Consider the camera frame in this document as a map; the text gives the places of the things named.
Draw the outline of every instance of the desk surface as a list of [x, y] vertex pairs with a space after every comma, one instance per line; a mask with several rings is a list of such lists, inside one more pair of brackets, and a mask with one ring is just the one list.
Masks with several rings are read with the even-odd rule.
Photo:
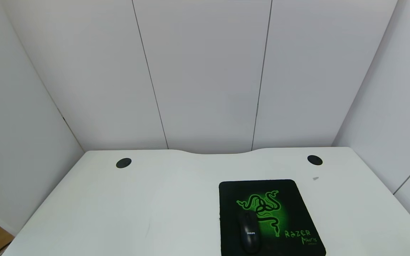
[[352, 149], [289, 148], [87, 152], [4, 256], [219, 256], [219, 183], [278, 179], [296, 182], [327, 256], [410, 255], [410, 215]]

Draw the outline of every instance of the white desk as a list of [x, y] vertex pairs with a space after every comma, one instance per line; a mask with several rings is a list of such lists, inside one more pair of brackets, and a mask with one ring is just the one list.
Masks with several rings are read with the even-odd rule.
[[[309, 155], [324, 163], [309, 163]], [[132, 164], [118, 169], [122, 158]], [[349, 148], [90, 151], [4, 256], [219, 256], [219, 183], [287, 178], [327, 256], [410, 256], [410, 215]]]

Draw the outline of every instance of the black mouse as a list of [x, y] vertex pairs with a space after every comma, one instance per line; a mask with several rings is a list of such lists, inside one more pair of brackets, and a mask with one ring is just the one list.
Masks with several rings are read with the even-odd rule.
[[256, 212], [252, 210], [240, 212], [238, 222], [243, 250], [248, 254], [257, 253], [261, 247], [261, 235]]

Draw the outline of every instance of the razer logo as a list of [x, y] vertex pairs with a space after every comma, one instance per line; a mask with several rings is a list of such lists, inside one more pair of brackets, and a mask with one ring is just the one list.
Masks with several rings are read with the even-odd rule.
[[275, 236], [279, 237], [279, 220], [273, 213], [281, 209], [281, 204], [276, 200], [279, 191], [267, 192], [264, 195], [252, 194], [248, 201], [237, 200], [236, 203], [245, 210], [253, 210], [257, 213], [259, 222], [271, 222], [270, 226], [275, 231]]

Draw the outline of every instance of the black mouse pad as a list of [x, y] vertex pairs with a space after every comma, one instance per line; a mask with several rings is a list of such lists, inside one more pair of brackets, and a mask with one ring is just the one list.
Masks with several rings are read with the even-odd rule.
[[325, 256], [325, 247], [293, 180], [226, 181], [219, 184], [221, 256], [246, 255], [238, 214], [257, 213], [257, 256]]

